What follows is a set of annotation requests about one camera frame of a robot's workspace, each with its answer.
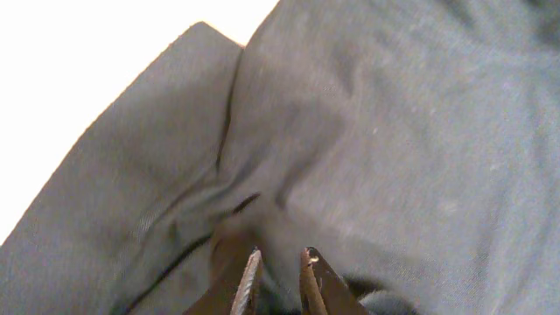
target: white background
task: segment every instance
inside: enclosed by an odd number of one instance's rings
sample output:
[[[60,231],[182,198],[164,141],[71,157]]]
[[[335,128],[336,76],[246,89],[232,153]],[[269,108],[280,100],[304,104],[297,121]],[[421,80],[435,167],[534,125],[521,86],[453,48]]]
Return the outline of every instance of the white background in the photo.
[[[0,1],[0,243],[91,122],[190,25],[246,44],[277,0]]]

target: cloth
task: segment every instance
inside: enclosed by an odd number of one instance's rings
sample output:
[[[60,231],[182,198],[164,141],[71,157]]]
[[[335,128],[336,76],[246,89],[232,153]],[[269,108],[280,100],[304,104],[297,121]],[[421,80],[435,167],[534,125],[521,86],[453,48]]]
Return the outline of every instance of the cloth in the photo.
[[[557,1],[284,0],[244,49],[195,25],[94,122],[0,248],[0,307],[180,313],[234,227],[271,312],[314,246],[422,314],[557,314],[559,187]]]

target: gray fabric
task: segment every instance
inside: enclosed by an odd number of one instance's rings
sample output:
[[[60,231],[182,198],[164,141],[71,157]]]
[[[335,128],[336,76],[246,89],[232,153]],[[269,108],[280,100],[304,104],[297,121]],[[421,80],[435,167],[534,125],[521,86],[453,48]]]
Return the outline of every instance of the gray fabric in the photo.
[[[234,227],[284,310],[312,245],[423,314],[558,314],[559,8],[286,0],[243,52],[195,26],[2,246],[0,307],[178,313]]]

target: garment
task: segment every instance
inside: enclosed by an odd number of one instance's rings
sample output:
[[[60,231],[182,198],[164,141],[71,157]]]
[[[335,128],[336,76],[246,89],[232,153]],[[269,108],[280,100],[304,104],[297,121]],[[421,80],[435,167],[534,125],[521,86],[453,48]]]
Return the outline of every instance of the garment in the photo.
[[[559,11],[285,0],[244,49],[195,25],[0,248],[0,307],[180,313],[233,225],[259,235],[279,310],[314,246],[422,314],[558,313]]]

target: white table surface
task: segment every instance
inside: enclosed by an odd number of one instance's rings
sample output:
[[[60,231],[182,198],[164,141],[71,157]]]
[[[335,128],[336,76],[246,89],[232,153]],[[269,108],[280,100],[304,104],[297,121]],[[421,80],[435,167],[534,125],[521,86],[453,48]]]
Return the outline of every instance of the white table surface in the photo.
[[[242,45],[277,0],[0,2],[0,243],[87,126],[190,25]]]

